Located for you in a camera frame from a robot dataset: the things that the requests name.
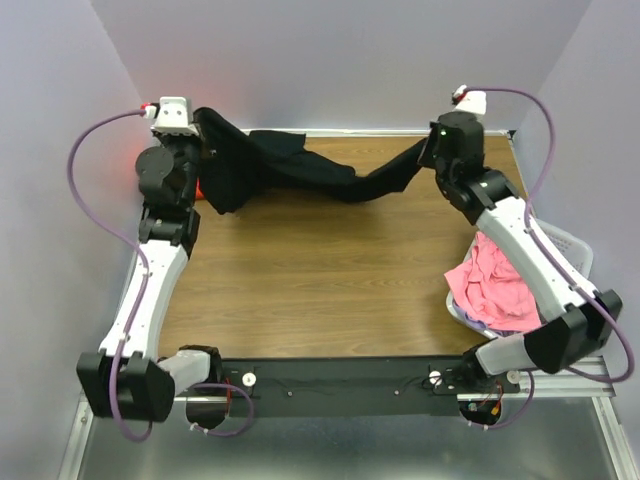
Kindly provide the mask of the black t-shirt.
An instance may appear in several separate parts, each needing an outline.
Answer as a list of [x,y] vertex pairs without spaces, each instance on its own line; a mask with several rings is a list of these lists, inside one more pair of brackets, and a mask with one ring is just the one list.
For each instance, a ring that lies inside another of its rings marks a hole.
[[209,107],[194,112],[203,148],[199,190],[220,215],[234,213],[260,193],[272,189],[304,190],[344,203],[368,202],[401,193],[429,160],[433,150],[423,138],[388,162],[361,176],[305,148],[306,136],[274,130],[249,134]]

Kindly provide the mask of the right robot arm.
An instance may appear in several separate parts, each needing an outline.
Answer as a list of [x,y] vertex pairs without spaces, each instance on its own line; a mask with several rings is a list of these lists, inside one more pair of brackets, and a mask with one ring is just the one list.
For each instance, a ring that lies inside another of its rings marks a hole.
[[484,128],[472,113],[451,111],[431,124],[418,163],[435,172],[443,196],[491,239],[533,294],[543,324],[488,340],[465,352],[445,381],[480,392],[511,370],[556,374],[603,347],[622,309],[571,267],[525,213],[526,202],[499,170],[484,164]]

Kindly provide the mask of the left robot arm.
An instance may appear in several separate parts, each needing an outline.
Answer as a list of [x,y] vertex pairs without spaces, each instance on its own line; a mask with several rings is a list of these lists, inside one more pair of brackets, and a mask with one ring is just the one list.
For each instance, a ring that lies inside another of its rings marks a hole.
[[202,141],[194,126],[152,130],[158,145],[135,163],[143,210],[133,274],[114,323],[76,371],[95,416],[163,422],[174,398],[194,388],[214,393],[222,380],[214,347],[186,346],[161,359],[158,343],[170,299],[197,241],[195,209]]

